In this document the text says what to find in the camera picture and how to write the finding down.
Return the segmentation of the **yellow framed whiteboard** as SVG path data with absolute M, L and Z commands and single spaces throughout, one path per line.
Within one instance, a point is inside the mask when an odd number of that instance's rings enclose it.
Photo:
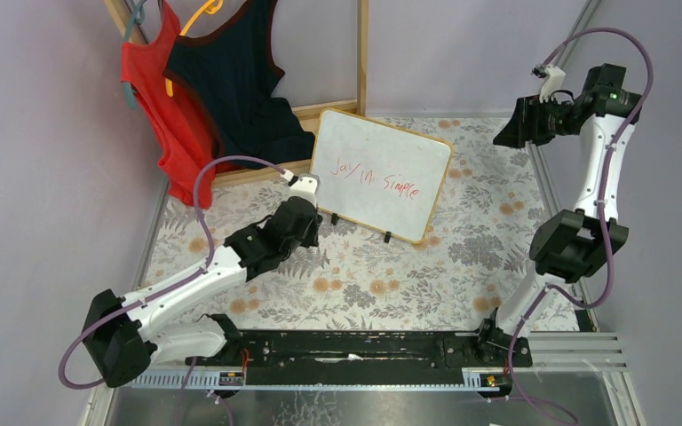
M 426 233 L 453 146 L 334 108 L 321 112 L 310 172 L 320 209 L 407 242 Z

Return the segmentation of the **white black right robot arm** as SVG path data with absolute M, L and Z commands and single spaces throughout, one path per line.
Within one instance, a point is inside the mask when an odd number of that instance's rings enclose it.
M 545 145 L 557 136 L 577 136 L 588 161 L 574 207 L 537 228 L 527 275 L 481 322 L 472 350 L 485 366 L 530 365 L 527 334 L 551 292 L 571 300 L 570 285 L 601 267 L 613 271 L 612 257 L 629 236 L 628 228 L 618 223 L 617 188 L 642 97 L 623 88 L 625 67 L 604 63 L 591 68 L 579 96 L 563 102 L 554 96 L 562 91 L 564 72 L 555 66 L 533 72 L 543 79 L 541 90 L 517 99 L 494 145 L 520 149 Z

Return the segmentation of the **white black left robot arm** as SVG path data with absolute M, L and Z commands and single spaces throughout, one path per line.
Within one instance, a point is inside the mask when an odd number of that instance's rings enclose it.
M 211 357 L 226 344 L 215 320 L 176 324 L 204 299 L 275 270 L 298 248 L 318 244 L 316 205 L 291 196 L 274 214 L 245 226 L 205 258 L 169 280 L 117 296 L 107 289 L 90 303 L 81 343 L 110 388 L 131 382 L 157 362 Z

